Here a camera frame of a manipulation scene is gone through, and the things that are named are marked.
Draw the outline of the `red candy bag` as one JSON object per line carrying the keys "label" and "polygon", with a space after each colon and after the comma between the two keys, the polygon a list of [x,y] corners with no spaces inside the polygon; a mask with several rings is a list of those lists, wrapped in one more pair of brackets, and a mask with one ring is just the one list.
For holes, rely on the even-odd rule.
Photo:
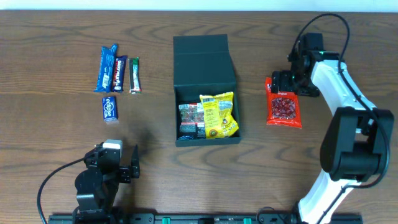
{"label": "red candy bag", "polygon": [[292,92],[271,92],[272,78],[265,81],[267,93],[267,125],[302,128],[300,107],[297,95]]}

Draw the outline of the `dark green box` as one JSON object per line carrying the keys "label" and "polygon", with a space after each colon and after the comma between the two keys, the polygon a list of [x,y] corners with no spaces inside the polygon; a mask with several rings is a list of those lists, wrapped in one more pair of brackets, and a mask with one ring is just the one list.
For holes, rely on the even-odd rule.
{"label": "dark green box", "polygon": [[200,95],[218,95],[232,91],[232,116],[240,123],[237,80],[233,61],[229,54],[228,36],[191,35],[173,37],[174,46],[174,94],[177,147],[238,144],[242,140],[240,130],[223,139],[181,139],[179,105],[197,103]]}

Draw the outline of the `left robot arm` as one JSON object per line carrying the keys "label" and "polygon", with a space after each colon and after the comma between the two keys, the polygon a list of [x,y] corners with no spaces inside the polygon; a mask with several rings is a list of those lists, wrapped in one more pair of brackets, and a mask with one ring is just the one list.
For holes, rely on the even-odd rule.
{"label": "left robot arm", "polygon": [[122,147],[121,142],[102,142],[85,154],[86,170],[75,179],[78,207],[72,212],[73,223],[129,223],[129,217],[113,204],[120,183],[139,178],[139,154],[134,146],[130,164],[122,166]]}

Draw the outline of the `black clear candy bag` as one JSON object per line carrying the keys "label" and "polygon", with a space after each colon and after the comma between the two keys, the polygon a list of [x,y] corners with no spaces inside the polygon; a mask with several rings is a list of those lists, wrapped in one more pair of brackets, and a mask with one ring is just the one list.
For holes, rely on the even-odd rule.
{"label": "black clear candy bag", "polygon": [[204,110],[201,103],[189,103],[178,106],[181,124],[179,140],[205,139]]}

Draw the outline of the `green white candy bar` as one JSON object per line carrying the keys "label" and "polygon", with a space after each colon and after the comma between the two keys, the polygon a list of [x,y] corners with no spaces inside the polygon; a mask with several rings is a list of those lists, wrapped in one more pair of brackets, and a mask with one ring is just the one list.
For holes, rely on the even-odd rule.
{"label": "green white candy bar", "polygon": [[130,94],[141,93],[139,81],[139,57],[129,58]]}

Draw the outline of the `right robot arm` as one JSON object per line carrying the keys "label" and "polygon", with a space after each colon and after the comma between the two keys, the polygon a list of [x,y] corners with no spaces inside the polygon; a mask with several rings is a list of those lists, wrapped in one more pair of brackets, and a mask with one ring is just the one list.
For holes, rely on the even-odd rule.
{"label": "right robot arm", "polygon": [[272,93],[322,95],[332,120],[320,148],[321,172],[295,206],[292,223],[331,223],[354,189],[368,189],[385,176],[394,116],[371,103],[350,77],[342,56],[320,48],[293,50],[290,70],[274,71]]}

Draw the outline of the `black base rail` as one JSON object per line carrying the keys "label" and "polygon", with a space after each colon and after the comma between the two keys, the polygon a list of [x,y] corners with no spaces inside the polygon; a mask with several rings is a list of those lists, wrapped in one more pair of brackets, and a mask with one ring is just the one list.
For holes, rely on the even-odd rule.
{"label": "black base rail", "polygon": [[135,213],[130,215],[84,216],[51,215],[49,224],[67,223],[122,223],[122,224],[299,224],[302,221],[294,214],[263,213],[252,215],[154,215]]}

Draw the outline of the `dark blue chocolate bar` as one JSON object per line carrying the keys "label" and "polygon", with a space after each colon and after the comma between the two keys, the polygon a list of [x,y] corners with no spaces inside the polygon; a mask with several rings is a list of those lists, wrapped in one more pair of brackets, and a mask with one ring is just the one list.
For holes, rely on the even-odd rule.
{"label": "dark blue chocolate bar", "polygon": [[126,60],[127,60],[127,55],[117,57],[115,60],[112,92],[117,92],[117,93],[123,92]]}

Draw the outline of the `blue cookie packet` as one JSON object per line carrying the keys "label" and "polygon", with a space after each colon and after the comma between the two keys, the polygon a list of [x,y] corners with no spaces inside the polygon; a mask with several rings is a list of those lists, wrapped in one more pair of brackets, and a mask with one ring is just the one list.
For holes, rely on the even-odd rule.
{"label": "blue cookie packet", "polygon": [[109,93],[111,91],[111,79],[113,76],[117,49],[117,44],[113,44],[110,48],[102,46],[98,79],[94,92]]}

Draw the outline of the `blue eclipse mint tin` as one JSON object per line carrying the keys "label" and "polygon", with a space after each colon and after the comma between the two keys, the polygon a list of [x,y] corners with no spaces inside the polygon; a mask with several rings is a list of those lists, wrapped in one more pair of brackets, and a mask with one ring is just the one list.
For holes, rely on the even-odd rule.
{"label": "blue eclipse mint tin", "polygon": [[118,112],[116,106],[116,97],[107,96],[102,99],[103,120],[105,122],[116,121]]}

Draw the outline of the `yellow candy bag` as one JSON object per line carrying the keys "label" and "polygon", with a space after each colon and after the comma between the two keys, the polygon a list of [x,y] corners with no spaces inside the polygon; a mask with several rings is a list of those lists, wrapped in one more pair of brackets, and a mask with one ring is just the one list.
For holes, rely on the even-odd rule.
{"label": "yellow candy bag", "polygon": [[232,91],[219,95],[200,95],[207,139],[220,139],[232,136],[238,129],[233,118]]}

